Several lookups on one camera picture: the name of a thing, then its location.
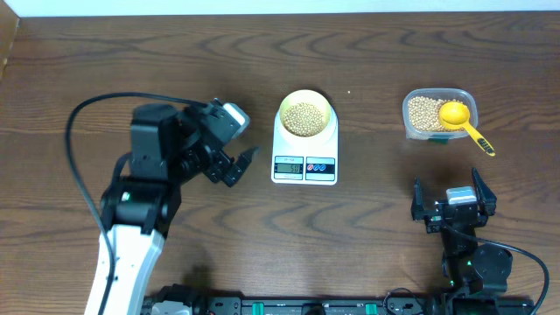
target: wood grain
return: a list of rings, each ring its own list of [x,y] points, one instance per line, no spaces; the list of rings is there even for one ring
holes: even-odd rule
[[[203,177],[184,186],[150,291],[202,277],[246,295],[432,290],[445,285],[441,242],[410,219],[413,178],[441,197],[470,185],[476,166],[499,199],[479,235],[549,265],[540,314],[556,314],[559,56],[556,12],[24,19],[0,85],[0,309],[83,313],[98,231],[70,176],[63,128],[88,97],[135,90],[236,102],[252,123],[228,152],[262,146],[233,189]],[[405,138],[403,98],[430,87],[474,96],[496,158],[467,139]],[[273,117],[299,88],[337,110],[334,187],[270,181]],[[131,110],[144,103],[107,101],[78,118],[77,159],[96,200],[130,147]],[[516,255],[508,294],[537,299],[542,280]]]

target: clear plastic container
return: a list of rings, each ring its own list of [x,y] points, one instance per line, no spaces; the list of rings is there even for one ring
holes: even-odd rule
[[[453,131],[453,132],[436,132],[436,131],[421,131],[416,129],[409,116],[409,101],[416,96],[430,97],[433,99],[444,100],[457,100],[465,104],[471,111],[471,125],[476,128],[479,125],[479,113],[476,110],[476,103],[473,97],[466,91],[458,88],[420,88],[410,92],[402,101],[402,118],[404,119],[404,127],[406,128],[406,137],[410,139],[437,139],[449,140],[460,137],[468,136],[466,131]]]

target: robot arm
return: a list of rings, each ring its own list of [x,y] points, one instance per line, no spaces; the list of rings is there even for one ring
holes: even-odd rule
[[[245,151],[235,162],[223,147],[248,125],[249,117],[235,104],[218,100],[183,111],[160,104],[135,109],[132,152],[117,163],[112,183],[101,198],[101,222],[115,258],[104,314],[140,314],[150,274],[181,203],[181,185],[201,172],[214,183],[235,185],[257,148]],[[127,160],[130,175],[121,177]],[[87,315],[100,310],[109,266],[102,234]]]

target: spoon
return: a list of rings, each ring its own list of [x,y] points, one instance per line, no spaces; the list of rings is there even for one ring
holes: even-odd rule
[[[458,102],[448,101],[439,109],[439,122],[442,126],[449,130],[458,130],[464,128],[469,133],[472,140],[486,152],[487,155],[493,157],[496,155],[494,148],[490,143],[469,123],[471,112],[469,108]]]

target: label on spoon handle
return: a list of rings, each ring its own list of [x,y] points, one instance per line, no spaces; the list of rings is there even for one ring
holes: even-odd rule
[[[494,153],[494,149],[492,149],[492,147],[490,146],[490,144],[488,143],[488,141],[485,138],[479,138],[479,140],[477,140],[477,142],[479,143],[480,147],[482,147],[482,150],[484,150],[484,152],[486,152],[488,154],[493,154]]]

